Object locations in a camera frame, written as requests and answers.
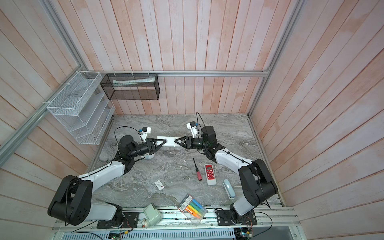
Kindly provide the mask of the red handled screwdriver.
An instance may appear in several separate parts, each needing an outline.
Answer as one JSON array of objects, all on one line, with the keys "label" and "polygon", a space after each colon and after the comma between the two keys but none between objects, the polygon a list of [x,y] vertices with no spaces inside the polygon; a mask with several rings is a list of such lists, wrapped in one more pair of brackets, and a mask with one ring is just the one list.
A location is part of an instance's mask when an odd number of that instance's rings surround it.
[{"label": "red handled screwdriver", "polygon": [[196,161],[195,161],[194,158],[193,158],[193,161],[194,161],[194,165],[195,165],[195,169],[196,169],[196,173],[197,173],[197,178],[198,178],[199,181],[202,181],[201,173],[200,173],[200,171],[199,171],[199,169],[197,167],[197,164],[196,164]]}]

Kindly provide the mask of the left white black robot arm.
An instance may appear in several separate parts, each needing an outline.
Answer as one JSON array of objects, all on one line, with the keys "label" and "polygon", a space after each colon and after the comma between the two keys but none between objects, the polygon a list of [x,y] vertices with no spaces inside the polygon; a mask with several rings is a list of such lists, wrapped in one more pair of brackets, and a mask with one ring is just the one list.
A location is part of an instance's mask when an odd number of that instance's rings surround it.
[{"label": "left white black robot arm", "polygon": [[130,135],[117,144],[116,156],[92,172],[64,177],[48,207],[48,215],[77,226],[84,221],[105,221],[111,228],[124,224],[122,207],[113,203],[93,203],[93,193],[111,180],[127,174],[146,155],[156,153],[167,141],[147,138],[138,144]]}]

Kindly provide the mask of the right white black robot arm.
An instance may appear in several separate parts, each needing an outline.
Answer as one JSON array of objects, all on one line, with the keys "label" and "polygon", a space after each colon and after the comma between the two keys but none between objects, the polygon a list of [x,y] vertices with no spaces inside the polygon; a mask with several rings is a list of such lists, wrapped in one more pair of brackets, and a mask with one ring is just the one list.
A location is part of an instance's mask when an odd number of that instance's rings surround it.
[{"label": "right white black robot arm", "polygon": [[261,159],[240,157],[219,144],[212,126],[203,127],[201,138],[185,136],[175,139],[175,143],[185,149],[202,150],[209,160],[238,174],[243,196],[226,211],[233,221],[251,213],[255,207],[278,193],[277,184],[266,163]]}]

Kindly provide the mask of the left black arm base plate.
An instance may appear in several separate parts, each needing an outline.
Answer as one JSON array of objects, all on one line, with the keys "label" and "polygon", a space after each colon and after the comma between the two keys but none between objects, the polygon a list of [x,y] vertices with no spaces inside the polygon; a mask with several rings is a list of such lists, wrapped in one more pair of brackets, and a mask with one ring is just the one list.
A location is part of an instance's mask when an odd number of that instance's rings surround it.
[{"label": "left black arm base plate", "polygon": [[100,220],[97,229],[135,229],[138,226],[139,212],[122,212],[121,217],[113,218],[110,221]]}]

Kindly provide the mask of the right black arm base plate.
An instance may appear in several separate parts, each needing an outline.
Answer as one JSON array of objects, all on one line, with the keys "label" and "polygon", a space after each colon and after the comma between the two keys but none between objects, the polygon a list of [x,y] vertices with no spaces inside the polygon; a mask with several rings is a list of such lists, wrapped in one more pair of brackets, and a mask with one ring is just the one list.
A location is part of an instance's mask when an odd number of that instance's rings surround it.
[{"label": "right black arm base plate", "polygon": [[243,216],[238,215],[234,210],[223,210],[221,208],[215,209],[217,215],[217,222],[219,226],[232,226],[232,225],[257,225],[257,219],[254,211],[250,211]]}]

